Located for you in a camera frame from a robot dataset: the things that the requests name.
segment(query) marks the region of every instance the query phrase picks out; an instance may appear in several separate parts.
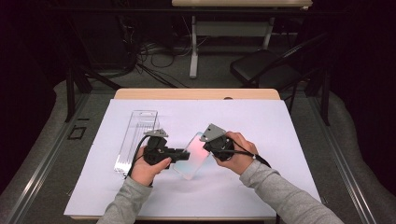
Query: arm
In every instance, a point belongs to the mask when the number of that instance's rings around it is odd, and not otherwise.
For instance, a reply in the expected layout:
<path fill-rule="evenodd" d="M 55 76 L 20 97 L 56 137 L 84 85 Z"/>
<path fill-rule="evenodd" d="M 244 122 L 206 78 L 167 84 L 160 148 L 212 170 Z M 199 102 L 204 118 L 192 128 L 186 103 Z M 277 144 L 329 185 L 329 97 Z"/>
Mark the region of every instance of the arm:
<path fill-rule="evenodd" d="M 127 176 L 114 201 L 108 205 L 105 214 L 97 223 L 134 223 L 143 203 L 148 199 L 155 175 L 165 169 L 171 162 L 167 158 L 155 165 L 149 165 L 141 156 L 144 148 L 137 153 L 131 176 Z"/>
<path fill-rule="evenodd" d="M 255 145 L 242 134 L 227 132 L 226 135 L 237 143 L 234 144 L 235 150 L 242 151 L 244 148 L 258 154 Z M 228 161 L 216 159 L 216 162 L 241 175 L 242 183 L 255 189 L 259 197 L 276 210 L 286 223 L 343 223 L 335 213 L 307 192 L 293 186 L 276 170 L 249 156 L 234 154 Z"/>

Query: hand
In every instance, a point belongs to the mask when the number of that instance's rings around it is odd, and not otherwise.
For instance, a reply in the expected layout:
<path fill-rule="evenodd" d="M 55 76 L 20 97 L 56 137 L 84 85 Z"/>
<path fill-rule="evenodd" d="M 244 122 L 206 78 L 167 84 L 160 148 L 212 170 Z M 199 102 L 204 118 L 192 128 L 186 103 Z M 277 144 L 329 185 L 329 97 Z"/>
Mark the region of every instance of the hand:
<path fill-rule="evenodd" d="M 139 158 L 134 163 L 134 169 L 131 173 L 132 180 L 144 186 L 149 186 L 154 180 L 155 175 L 159 174 L 161 170 L 165 169 L 170 163 L 171 158 L 166 158 L 155 165 L 150 165 L 145 162 L 142 155 L 145 147 L 139 148 L 136 157 Z"/>
<path fill-rule="evenodd" d="M 246 149 L 247 151 L 249 151 L 253 154 L 258 154 L 256 146 L 253 143 L 247 141 L 241 133 L 227 132 L 225 135 L 227 137 L 233 139 L 233 141 L 234 141 L 233 147 L 235 150 L 245 151 L 244 149 Z M 249 157 L 247 155 L 237 154 L 237 153 L 234 153 L 233 156 L 228 161 L 220 161 L 216 157 L 215 157 L 215 160 L 219 166 L 229 168 L 230 170 L 234 171 L 238 175 L 241 175 L 242 173 L 244 173 L 245 170 L 249 167 L 249 165 L 253 162 L 252 157 Z"/>

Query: table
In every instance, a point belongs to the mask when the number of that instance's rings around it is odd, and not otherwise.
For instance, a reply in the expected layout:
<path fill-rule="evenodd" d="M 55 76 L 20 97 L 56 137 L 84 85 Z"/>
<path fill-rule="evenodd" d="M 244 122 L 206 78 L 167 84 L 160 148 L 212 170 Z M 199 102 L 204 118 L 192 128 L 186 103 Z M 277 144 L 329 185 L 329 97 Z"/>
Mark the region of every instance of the table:
<path fill-rule="evenodd" d="M 131 110 L 152 108 L 158 110 L 161 127 L 169 134 L 169 147 L 186 146 L 209 122 L 240 131 L 285 178 L 319 200 L 288 110 L 275 90 L 120 89 L 106 111 L 65 215 L 99 218 L 105 212 L 123 182 L 113 170 L 123 126 L 128 124 Z M 192 180 L 183 179 L 171 167 L 155 178 L 153 192 L 138 219 L 273 219 L 275 211 L 238 177 L 217 166 L 211 157 Z"/>
<path fill-rule="evenodd" d="M 174 7 L 310 7 L 311 0 L 172 0 Z M 191 21 L 191 66 L 190 78 L 197 78 L 198 35 L 264 36 L 262 48 L 267 49 L 275 18 L 268 21 Z"/>

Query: chair seat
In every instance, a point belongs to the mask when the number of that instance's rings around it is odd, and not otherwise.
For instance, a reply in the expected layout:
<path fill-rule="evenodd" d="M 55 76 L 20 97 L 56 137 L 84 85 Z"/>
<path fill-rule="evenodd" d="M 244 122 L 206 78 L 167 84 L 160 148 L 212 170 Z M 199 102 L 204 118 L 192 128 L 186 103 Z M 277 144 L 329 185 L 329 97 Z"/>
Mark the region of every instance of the chair seat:
<path fill-rule="evenodd" d="M 273 52 L 260 49 L 248 56 L 231 63 L 231 73 L 242 83 L 247 83 L 256 75 L 260 74 L 269 64 L 279 58 Z M 292 81 L 301 77 L 301 74 L 289 65 L 281 65 L 270 69 L 260 76 L 259 88 L 272 88 L 278 91 L 284 89 Z"/>

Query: forearm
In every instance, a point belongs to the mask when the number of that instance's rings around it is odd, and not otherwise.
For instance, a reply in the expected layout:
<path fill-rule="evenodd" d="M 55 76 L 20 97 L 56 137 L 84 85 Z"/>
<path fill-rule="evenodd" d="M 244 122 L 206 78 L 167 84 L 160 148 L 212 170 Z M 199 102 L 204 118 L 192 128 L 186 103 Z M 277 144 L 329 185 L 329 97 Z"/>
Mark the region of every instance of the forearm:
<path fill-rule="evenodd" d="M 286 223 L 342 223 L 322 203 L 258 161 L 242 173 L 240 180 L 255 189 L 259 197 L 274 208 Z"/>
<path fill-rule="evenodd" d="M 143 186 L 127 177 L 116 198 L 108 205 L 105 214 L 98 223 L 134 223 L 151 190 L 152 188 Z"/>

